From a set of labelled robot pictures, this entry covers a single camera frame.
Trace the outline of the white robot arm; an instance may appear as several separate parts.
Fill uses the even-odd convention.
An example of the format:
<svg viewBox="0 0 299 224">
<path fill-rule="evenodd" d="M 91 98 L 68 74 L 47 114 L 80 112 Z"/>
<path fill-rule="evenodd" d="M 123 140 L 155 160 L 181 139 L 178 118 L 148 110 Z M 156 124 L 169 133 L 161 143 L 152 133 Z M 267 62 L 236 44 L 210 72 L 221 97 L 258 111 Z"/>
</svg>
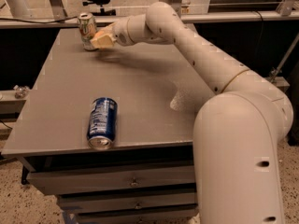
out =
<svg viewBox="0 0 299 224">
<path fill-rule="evenodd" d="M 278 143 L 292 126 L 287 95 L 185 25 L 164 2 L 95 34 L 97 48 L 173 44 L 214 95 L 193 126 L 201 224 L 285 224 Z"/>
</svg>

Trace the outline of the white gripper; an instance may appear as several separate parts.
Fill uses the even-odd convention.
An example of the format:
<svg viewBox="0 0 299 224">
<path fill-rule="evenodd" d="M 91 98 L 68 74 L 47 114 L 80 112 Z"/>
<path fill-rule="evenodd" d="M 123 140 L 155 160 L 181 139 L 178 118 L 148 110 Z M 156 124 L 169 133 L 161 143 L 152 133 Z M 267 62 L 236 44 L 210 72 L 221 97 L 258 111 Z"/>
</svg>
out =
<svg viewBox="0 0 299 224">
<path fill-rule="evenodd" d="M 128 21 L 129 18 L 122 18 L 110 25 L 103 27 L 99 30 L 101 34 L 112 34 L 111 35 L 101 35 L 94 37 L 91 40 L 92 45 L 97 49 L 108 49 L 112 48 L 117 41 L 122 46 L 130 46 L 131 39 L 128 33 Z"/>
</svg>

